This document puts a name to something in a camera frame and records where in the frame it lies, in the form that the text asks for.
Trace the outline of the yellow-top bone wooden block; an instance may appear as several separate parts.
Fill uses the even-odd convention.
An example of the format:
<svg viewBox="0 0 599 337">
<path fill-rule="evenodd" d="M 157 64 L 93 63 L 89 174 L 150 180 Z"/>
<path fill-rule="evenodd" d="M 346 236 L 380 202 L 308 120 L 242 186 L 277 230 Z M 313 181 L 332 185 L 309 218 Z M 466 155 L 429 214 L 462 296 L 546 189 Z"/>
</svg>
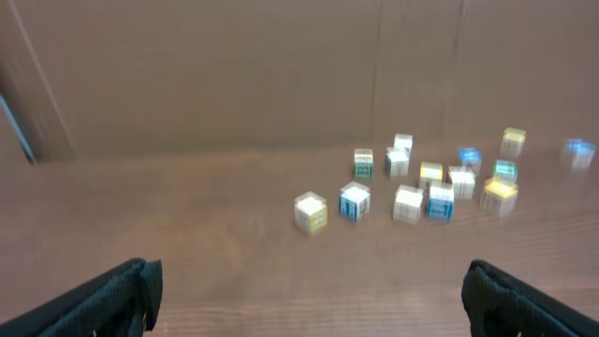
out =
<svg viewBox="0 0 599 337">
<path fill-rule="evenodd" d="M 420 165 L 419 187 L 429 188 L 433 182 L 441 182 L 444 179 L 444 166 L 442 164 L 422 162 Z"/>
</svg>

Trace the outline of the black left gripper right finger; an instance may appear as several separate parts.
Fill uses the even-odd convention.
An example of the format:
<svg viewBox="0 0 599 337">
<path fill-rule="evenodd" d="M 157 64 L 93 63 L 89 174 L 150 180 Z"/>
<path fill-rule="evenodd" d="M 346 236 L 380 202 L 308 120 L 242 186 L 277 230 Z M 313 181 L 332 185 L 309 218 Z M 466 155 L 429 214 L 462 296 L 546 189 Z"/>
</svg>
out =
<svg viewBox="0 0 599 337">
<path fill-rule="evenodd" d="M 598 337 L 597 321 L 485 260 L 471 262 L 461 300 L 472 337 Z"/>
</svg>

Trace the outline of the white I wooden block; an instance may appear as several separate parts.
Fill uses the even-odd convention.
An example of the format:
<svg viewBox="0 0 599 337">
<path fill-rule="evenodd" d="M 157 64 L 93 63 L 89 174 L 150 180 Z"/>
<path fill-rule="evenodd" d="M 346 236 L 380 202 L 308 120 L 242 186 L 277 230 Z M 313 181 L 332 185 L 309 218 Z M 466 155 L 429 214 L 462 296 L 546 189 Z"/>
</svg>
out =
<svg viewBox="0 0 599 337">
<path fill-rule="evenodd" d="M 456 199 L 472 199 L 476 176 L 468 167 L 449 167 L 448 180 L 453 186 Z"/>
</svg>

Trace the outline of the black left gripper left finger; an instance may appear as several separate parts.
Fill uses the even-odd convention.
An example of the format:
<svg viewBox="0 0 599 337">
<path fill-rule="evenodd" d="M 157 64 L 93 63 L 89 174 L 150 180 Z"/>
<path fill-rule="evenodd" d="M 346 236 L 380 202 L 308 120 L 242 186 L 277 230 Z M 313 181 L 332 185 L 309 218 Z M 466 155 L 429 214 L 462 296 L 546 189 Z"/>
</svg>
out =
<svg viewBox="0 0 599 337">
<path fill-rule="evenodd" d="M 159 260 L 132 258 L 1 325 L 3 336 L 141 336 L 154 329 L 163 295 Z"/>
</svg>

